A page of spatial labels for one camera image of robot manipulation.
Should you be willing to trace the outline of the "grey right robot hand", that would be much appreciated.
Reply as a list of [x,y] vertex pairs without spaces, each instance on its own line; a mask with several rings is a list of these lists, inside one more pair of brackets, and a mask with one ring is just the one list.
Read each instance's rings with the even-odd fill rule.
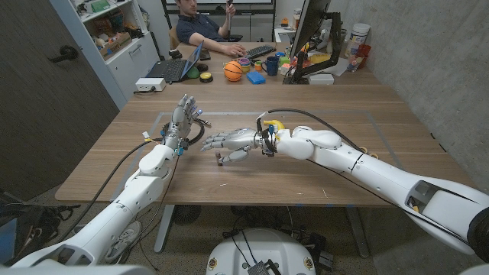
[[257,130],[239,128],[231,132],[221,132],[207,137],[202,143],[201,151],[214,148],[227,148],[232,153],[220,157],[220,163],[238,162],[248,157],[249,151],[256,148],[266,149],[264,139]]

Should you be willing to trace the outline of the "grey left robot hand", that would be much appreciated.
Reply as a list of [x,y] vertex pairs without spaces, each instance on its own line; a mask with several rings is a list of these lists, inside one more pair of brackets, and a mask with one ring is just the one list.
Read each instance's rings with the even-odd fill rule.
[[[199,119],[201,114],[202,111],[196,107],[196,100],[193,96],[182,97],[164,128],[162,144],[174,150],[181,148],[187,150],[190,145],[199,141],[205,133],[204,122]],[[188,135],[193,123],[199,126],[199,133],[189,139]]]

